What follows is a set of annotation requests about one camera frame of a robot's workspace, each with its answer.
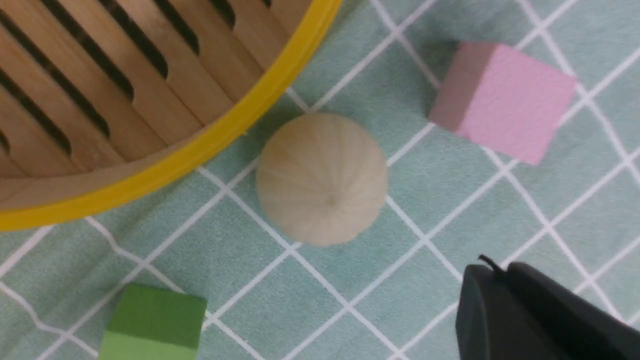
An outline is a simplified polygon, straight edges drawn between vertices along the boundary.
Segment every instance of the grid pattern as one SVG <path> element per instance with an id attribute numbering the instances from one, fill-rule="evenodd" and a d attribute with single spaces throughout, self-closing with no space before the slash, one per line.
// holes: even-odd
<path id="1" fill-rule="evenodd" d="M 640 124 L 625 121 L 633 105 L 624 102 L 640 93 L 627 85 L 640 78 L 640 44 L 592 69 L 574 49 L 588 47 L 597 26 L 565 36 L 598 6 L 609 28 L 623 27 L 616 16 L 636 5 L 496 0 L 478 12 L 470 3 L 346 0 L 293 87 L 215 160 L 121 209 L 3 234 L 0 358 L 96 357 L 120 290 L 135 281 L 209 300 L 202 359 L 455 359 L 461 272 L 480 251 L 502 265 L 527 261 L 640 327 Z M 483 37 L 582 80 L 538 169 L 448 135 L 426 123 L 429 103 L 415 102 L 433 99 L 447 40 Z M 378 138 L 391 187 L 370 231 L 314 249 L 268 224 L 252 175 L 279 125 L 324 110 Z M 398 120 L 382 118 L 391 115 Z"/>

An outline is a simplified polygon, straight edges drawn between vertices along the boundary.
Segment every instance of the pink block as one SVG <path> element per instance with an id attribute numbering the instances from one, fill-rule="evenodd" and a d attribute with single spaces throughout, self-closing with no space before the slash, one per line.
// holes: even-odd
<path id="1" fill-rule="evenodd" d="M 465 42 L 429 119 L 474 143 L 537 165 L 575 84 L 573 77 L 509 46 Z"/>

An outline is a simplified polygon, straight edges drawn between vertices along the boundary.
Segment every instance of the green foam cube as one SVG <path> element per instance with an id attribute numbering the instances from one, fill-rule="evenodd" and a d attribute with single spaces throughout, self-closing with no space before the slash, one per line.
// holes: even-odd
<path id="1" fill-rule="evenodd" d="M 207 303 L 130 284 L 107 326 L 98 360 L 194 360 Z"/>

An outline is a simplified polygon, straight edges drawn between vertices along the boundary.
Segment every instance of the wooden basket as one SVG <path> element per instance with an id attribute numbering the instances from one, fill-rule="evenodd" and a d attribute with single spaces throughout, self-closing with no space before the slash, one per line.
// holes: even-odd
<path id="1" fill-rule="evenodd" d="M 0 0 L 0 230 L 158 189 L 293 81 L 340 0 Z"/>

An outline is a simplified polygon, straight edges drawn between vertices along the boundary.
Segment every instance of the wooden slat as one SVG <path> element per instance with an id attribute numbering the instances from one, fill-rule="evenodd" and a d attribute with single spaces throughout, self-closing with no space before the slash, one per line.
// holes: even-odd
<path id="1" fill-rule="evenodd" d="M 58 0 L 135 89 L 134 106 L 167 143 L 201 128 L 116 20 L 97 1 Z"/>
<path id="2" fill-rule="evenodd" d="M 271 12 L 284 28 L 293 34 L 313 0 L 271 0 Z"/>
<path id="3" fill-rule="evenodd" d="M 0 86 L 0 131 L 7 137 L 10 157 L 35 177 L 77 173 L 77 168 L 20 103 Z"/>
<path id="4" fill-rule="evenodd" d="M 162 53 L 167 83 L 201 123 L 210 124 L 233 106 L 153 0 L 116 1 Z"/>
<path id="5" fill-rule="evenodd" d="M 107 138 L 87 119 L 67 93 L 0 26 L 0 69 L 33 100 L 68 138 L 71 158 L 81 170 L 123 162 Z"/>
<path id="6" fill-rule="evenodd" d="M 115 184 L 180 150 L 198 133 L 151 156 L 112 168 L 50 179 L 3 179 L 0 177 L 0 211 L 44 206 L 68 200 Z"/>
<path id="7" fill-rule="evenodd" d="M 0 9 L 102 115 L 109 125 L 109 141 L 126 160 L 140 159 L 165 148 L 122 91 L 40 0 L 3 0 Z"/>
<path id="8" fill-rule="evenodd" d="M 200 61 L 234 101 L 262 76 L 262 69 L 208 0 L 169 0 L 200 39 Z"/>
<path id="9" fill-rule="evenodd" d="M 33 181 L 33 179 L 6 179 L 0 176 L 0 208 L 2 208 L 2 202 L 28 188 Z"/>
<path id="10" fill-rule="evenodd" d="M 16 165 L 4 149 L 0 149 L 0 178 L 26 177 L 26 174 Z"/>
<path id="11" fill-rule="evenodd" d="M 229 0 L 236 14 L 234 33 L 263 69 L 278 58 L 289 38 L 262 0 Z"/>

